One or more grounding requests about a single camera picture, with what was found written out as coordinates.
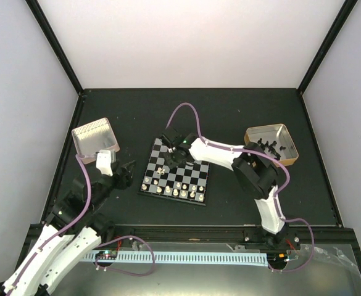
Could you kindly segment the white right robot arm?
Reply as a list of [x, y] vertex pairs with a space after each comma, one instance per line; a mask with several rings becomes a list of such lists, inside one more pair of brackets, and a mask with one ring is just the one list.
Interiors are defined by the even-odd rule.
[[164, 159], [169, 168], [198, 161], [232, 171], [246, 196], [256, 203], [265, 245], [276, 249], [285, 242], [288, 224], [278, 198], [278, 169], [258, 144], [231, 146], [193, 133], [183, 136], [170, 126], [160, 140], [168, 148]]

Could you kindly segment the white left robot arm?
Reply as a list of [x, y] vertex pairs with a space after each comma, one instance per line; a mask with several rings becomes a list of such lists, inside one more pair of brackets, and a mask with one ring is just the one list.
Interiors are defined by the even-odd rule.
[[0, 295], [51, 295], [83, 256], [113, 243], [114, 223], [97, 210], [113, 190], [132, 185], [135, 165], [110, 163], [109, 172], [95, 182], [82, 165], [84, 177], [75, 178], [54, 204], [28, 255], [9, 279], [0, 282]]

